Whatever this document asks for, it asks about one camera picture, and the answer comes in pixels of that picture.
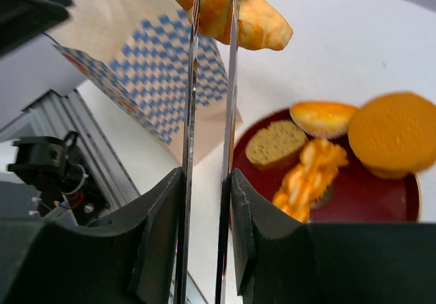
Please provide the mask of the metal serving tongs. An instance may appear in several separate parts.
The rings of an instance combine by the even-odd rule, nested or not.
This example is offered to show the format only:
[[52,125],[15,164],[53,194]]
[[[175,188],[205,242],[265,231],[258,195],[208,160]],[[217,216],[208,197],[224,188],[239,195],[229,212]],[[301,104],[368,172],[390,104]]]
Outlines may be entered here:
[[228,259],[228,229],[230,223],[231,199],[231,167],[234,150],[234,132],[238,116],[236,99],[237,83],[237,55],[238,55],[238,8],[239,0],[233,0],[232,25],[230,30],[230,63],[228,72],[225,121],[214,123],[199,134],[195,131],[196,122],[196,89],[198,68],[199,18],[200,0],[193,1],[193,20],[189,43],[188,83],[185,95],[185,123],[183,136],[183,175],[184,194],[181,198],[181,213],[178,222],[178,239],[176,253],[176,272],[174,301],[185,303],[188,275],[188,250],[191,216],[191,188],[193,165],[196,162],[194,154],[195,141],[200,140],[200,155],[205,156],[208,149],[216,147],[219,142],[224,144],[223,166],[221,171],[221,208],[219,217],[218,257],[215,280],[215,302],[225,302],[225,285]]

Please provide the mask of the tan croissant bread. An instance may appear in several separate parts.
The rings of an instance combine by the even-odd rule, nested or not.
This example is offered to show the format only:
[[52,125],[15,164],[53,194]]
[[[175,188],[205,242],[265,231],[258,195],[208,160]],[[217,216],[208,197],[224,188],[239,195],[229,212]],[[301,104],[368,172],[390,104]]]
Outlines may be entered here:
[[[194,0],[175,0],[193,20]],[[283,50],[293,30],[265,0],[239,0],[238,45],[247,50]],[[200,0],[199,33],[222,44],[230,43],[233,0]]]

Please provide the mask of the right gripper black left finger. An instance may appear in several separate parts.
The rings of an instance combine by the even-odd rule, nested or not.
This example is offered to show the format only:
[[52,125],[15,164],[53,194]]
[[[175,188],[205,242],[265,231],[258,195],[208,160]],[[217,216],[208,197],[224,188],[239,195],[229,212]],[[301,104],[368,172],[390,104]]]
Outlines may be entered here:
[[90,226],[1,220],[1,302],[167,303],[181,174]]

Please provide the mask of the orange twisted bread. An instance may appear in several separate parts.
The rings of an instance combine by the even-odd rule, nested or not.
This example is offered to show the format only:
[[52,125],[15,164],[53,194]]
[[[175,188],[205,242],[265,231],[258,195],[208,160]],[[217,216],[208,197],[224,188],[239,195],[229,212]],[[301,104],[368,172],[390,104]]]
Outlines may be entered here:
[[339,169],[349,164],[346,150],[325,139],[310,140],[302,149],[299,163],[283,178],[272,203],[295,220],[307,223],[315,204],[336,179]]

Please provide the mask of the paper bag with blue checks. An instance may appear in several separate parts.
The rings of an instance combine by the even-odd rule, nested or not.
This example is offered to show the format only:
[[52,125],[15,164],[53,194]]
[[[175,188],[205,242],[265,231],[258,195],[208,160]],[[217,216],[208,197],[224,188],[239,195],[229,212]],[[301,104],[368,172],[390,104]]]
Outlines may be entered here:
[[190,22],[174,0],[72,0],[55,48],[183,158]]

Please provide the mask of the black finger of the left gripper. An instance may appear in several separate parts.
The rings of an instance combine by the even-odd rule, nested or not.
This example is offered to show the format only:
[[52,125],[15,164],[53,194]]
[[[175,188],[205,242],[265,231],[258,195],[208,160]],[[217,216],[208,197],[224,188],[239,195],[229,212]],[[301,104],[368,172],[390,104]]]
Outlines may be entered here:
[[69,18],[72,0],[1,0],[1,56]]

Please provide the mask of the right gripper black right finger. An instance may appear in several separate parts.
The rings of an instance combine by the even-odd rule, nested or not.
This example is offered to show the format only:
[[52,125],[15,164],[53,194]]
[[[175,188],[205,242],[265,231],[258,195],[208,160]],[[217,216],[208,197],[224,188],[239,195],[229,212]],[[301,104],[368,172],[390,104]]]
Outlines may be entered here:
[[232,173],[245,303],[434,303],[434,224],[301,224]]

